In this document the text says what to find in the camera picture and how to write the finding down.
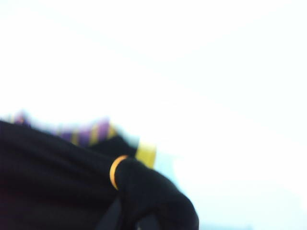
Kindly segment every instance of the white background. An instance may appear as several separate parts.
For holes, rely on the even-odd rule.
[[[307,230],[306,12],[304,0],[0,0],[0,114],[110,116],[157,143],[157,170],[202,229]]]

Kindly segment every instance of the orange elastic band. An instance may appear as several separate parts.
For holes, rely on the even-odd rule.
[[[118,190],[118,188],[117,188],[117,185],[116,185],[116,182],[115,182],[115,171],[116,171],[116,168],[119,165],[119,163],[121,163],[122,160],[126,159],[127,157],[128,157],[127,155],[123,155],[123,156],[117,157],[113,161],[113,163],[111,165],[111,168],[110,168],[110,181],[111,181],[113,187],[115,187],[116,190]]]

